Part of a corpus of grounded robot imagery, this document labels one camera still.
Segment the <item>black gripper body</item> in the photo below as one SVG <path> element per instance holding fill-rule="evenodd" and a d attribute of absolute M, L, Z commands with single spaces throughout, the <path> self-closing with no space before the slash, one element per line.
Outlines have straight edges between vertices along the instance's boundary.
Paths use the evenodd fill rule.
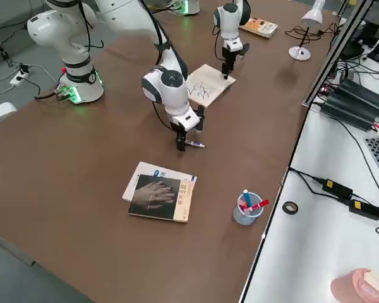
<path fill-rule="evenodd" d="M 239 50 L 230 51 L 228 48 L 222 48 L 222 56 L 224 58 L 224 62 L 228 65 L 233 65 L 235 63 L 237 55 L 239 55 Z"/>
<path fill-rule="evenodd" d="M 186 137 L 187 131 L 185 128 L 180 124 L 176 124 L 174 122 L 170 122 L 171 129 L 177 134 L 178 137 Z"/>

